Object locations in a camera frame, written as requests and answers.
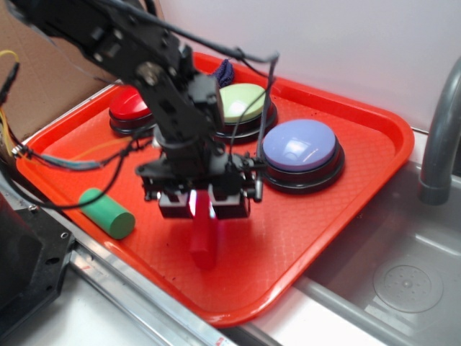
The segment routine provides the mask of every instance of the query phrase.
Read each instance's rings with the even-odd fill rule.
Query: stainless steel sink
[[[434,207],[418,175],[405,165],[295,287],[386,343],[461,345],[461,179]]]

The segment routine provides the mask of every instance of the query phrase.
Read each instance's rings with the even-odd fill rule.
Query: navy fabric
[[[219,67],[214,71],[211,76],[216,77],[220,88],[230,85],[233,81],[234,71],[233,66],[229,59],[223,60]]]

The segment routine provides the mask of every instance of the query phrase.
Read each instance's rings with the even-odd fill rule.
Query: cardboard
[[[163,18],[160,4],[155,3],[158,16]],[[0,50],[13,50],[21,62],[17,80],[4,104],[9,124],[21,140],[106,86],[90,76],[114,80],[108,73],[86,61],[71,44],[53,39],[60,48],[57,49],[13,18],[4,1],[0,1],[0,32]],[[0,58],[1,83],[13,63],[12,56]]]

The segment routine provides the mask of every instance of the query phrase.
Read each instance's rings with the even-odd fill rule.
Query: purple button
[[[336,137],[327,125],[316,120],[292,120],[269,131],[263,150],[275,168],[304,172],[325,164],[335,145]]]

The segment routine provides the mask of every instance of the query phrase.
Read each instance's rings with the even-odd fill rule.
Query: green cylinder
[[[80,197],[79,202],[85,203],[100,193],[99,189],[88,189]],[[81,210],[114,239],[125,238],[135,228],[135,216],[108,195],[102,196]]]

